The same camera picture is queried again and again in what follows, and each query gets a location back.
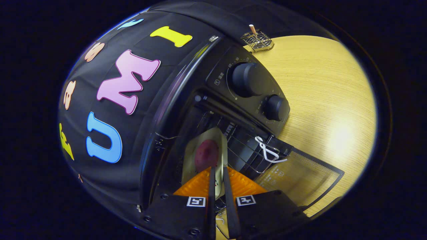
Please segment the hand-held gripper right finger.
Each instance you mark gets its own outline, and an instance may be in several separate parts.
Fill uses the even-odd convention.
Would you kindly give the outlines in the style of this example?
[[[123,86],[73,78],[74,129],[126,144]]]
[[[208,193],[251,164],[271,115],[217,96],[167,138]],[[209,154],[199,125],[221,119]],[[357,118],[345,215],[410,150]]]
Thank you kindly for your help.
[[[230,167],[223,169],[223,185],[232,239],[278,239],[309,221],[283,191],[266,191]]]

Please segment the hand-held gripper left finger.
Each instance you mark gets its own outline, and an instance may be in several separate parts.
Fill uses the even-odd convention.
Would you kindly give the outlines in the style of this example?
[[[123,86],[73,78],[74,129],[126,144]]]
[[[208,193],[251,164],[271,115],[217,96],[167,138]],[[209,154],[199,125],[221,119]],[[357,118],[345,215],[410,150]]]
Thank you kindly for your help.
[[[208,195],[162,194],[142,216],[142,228],[163,240],[215,240],[215,167],[208,168]]]

